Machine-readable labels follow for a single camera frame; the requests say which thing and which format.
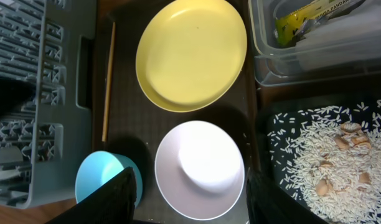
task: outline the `gray plastic crate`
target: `gray plastic crate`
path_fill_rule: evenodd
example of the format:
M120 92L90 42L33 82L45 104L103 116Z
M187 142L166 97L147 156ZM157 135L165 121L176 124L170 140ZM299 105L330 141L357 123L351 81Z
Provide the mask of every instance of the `gray plastic crate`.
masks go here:
M95 37L96 0L7 1L0 0L0 77L35 83L37 91L0 120L0 148L23 155L0 164L20 173L0 180L0 205L29 208L74 198L77 170L91 152L82 50Z

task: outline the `yellow plate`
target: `yellow plate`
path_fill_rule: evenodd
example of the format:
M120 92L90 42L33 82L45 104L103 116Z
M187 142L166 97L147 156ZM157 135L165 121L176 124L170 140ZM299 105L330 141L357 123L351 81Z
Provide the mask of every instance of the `yellow plate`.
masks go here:
M145 95L175 112L203 108L234 83L247 51L246 28L224 0L176 0L149 23L136 73Z

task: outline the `white rice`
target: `white rice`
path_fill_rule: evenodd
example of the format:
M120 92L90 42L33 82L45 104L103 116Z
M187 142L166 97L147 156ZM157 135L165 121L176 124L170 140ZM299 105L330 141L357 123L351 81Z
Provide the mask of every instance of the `white rice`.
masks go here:
M365 106L363 102L361 104L358 107L362 109ZM320 111L327 112L328 109L322 108ZM362 123L362 127L367 128L368 125L368 122ZM300 131L300 136L290 139L291 145L285 150L295 152L293 162L287 162L286 172L293 175L288 177L286 174L285 181L288 180L289 184L285 189L299 189L311 211L331 222L381 223L381 216L377 217L377 214L381 214L381 129L376 127L367 132L372 149L354 147L350 141L351 136L348 136L345 138L351 148L345 151L339 150L333 141L335 135L342 134L336 119L314 120L310 126L305 125ZM329 155L327 160L333 164L332 167L318 168L324 160L323 154ZM370 185L359 183L362 172L369 173ZM347 189L318 196L315 186L325 177L331 181L334 190ZM363 187L366 191L358 190L358 187Z

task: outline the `white bowl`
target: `white bowl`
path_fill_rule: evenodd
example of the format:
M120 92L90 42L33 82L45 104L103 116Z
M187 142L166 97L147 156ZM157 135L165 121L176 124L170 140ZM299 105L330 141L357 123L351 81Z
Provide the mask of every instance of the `white bowl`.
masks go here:
M167 203L194 220L227 213L245 181L237 145L225 131L205 121L189 121L168 132L156 154L155 175Z

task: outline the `wooden stick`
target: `wooden stick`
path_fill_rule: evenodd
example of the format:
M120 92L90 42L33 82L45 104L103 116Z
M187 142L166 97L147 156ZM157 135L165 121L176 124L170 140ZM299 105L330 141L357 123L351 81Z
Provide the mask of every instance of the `wooden stick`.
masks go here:
M109 64L108 64L108 74L107 74L107 81L106 81L105 110L104 110L104 115L103 115L103 131L102 131L102 141L103 142L106 142L107 137L108 137L111 74L113 71L113 55L115 52L115 37L116 37L116 23L114 22L113 28L111 30Z

